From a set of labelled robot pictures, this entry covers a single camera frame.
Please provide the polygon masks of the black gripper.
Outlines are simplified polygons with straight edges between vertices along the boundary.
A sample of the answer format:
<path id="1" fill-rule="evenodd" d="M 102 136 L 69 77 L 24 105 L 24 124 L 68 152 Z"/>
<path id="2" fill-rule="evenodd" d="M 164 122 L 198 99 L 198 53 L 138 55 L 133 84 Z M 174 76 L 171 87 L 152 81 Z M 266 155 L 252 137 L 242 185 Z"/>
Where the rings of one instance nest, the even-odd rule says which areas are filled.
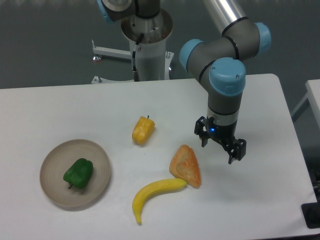
<path id="1" fill-rule="evenodd" d="M 213 119 L 206 119 L 204 116 L 201 116 L 195 122 L 194 134 L 201 140 L 202 147 L 207 145 L 209 138 L 225 146 L 224 150 L 229 155 L 228 164 L 231 165 L 235 160 L 241 161 L 246 155 L 247 149 L 246 140 L 234 137 L 236 126 L 236 121 L 230 125 L 218 125 L 214 123 Z"/>

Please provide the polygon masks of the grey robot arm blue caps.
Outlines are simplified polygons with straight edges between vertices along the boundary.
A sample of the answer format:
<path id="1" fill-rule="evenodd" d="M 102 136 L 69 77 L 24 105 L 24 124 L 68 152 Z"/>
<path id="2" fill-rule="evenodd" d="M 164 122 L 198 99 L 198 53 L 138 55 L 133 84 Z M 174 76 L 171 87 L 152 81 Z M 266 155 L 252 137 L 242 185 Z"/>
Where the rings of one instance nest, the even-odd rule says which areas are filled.
<path id="1" fill-rule="evenodd" d="M 247 143 L 235 137 L 242 94 L 246 85 L 243 61 L 265 53 L 272 43 L 269 28 L 252 22 L 235 0 L 206 0 L 204 6 L 221 37 L 212 42 L 187 41 L 179 61 L 208 93 L 207 115 L 200 117 L 194 132 L 205 146 L 220 144 L 229 162 L 241 160 Z M 166 41 L 173 20 L 158 0 L 99 0 L 106 22 L 121 22 L 129 42 L 128 54 L 110 49 L 93 49 L 97 56 L 128 58 L 135 82 L 164 80 L 169 75 Z"/>

